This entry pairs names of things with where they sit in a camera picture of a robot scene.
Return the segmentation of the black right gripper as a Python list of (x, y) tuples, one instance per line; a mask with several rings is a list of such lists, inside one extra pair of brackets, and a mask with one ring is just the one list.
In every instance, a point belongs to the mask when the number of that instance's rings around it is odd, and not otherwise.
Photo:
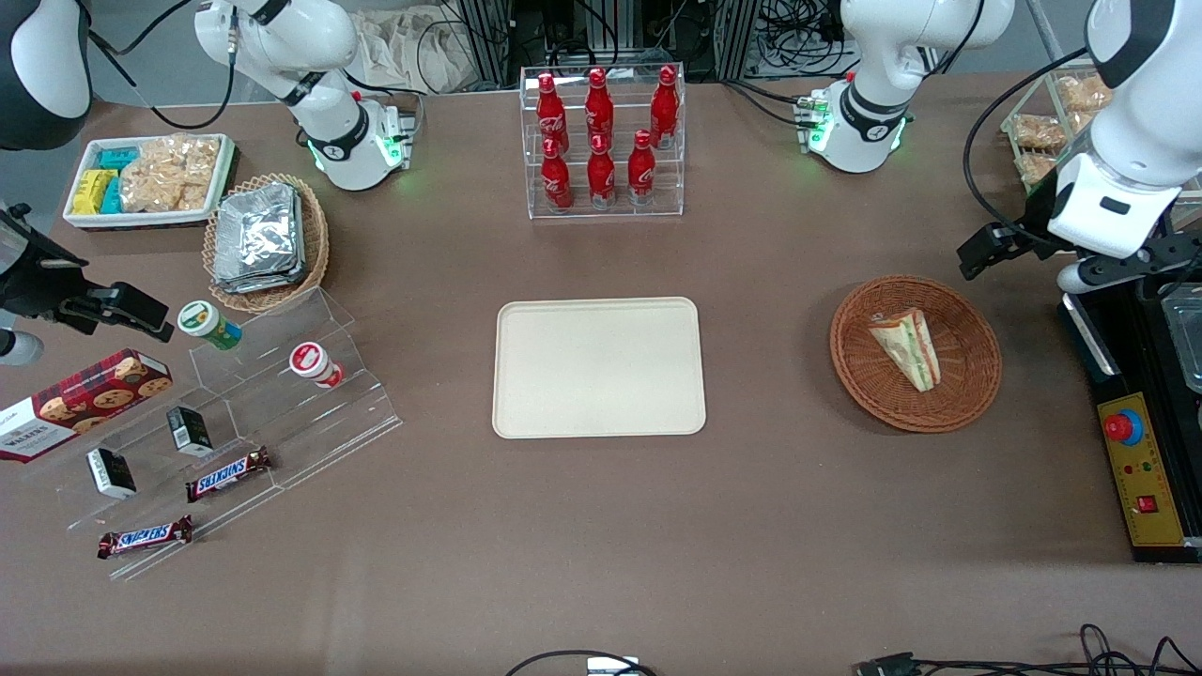
[[(167, 304), (124, 281), (95, 287), (85, 277), (89, 261), (26, 225), (29, 213), (26, 207), (2, 208), (2, 312), (69, 326), (99, 321), (137, 330), (159, 342), (171, 340), (175, 326), (169, 322)], [(81, 314), (89, 308), (91, 287), (96, 320)]]

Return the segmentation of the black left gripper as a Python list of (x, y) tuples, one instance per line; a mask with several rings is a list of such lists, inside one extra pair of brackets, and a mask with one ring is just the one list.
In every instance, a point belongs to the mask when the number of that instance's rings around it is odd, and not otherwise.
[[(1055, 192), (1031, 192), (1025, 200), (1025, 213), (1017, 220), (1017, 225), (1025, 232), (1031, 253), (1040, 261), (1073, 253), (1073, 245), (1069, 241), (1049, 231), (1055, 204)], [(1025, 245), (1017, 239), (1012, 229), (989, 223), (957, 248), (959, 272), (966, 281), (975, 281), (984, 269), (1024, 253)]]

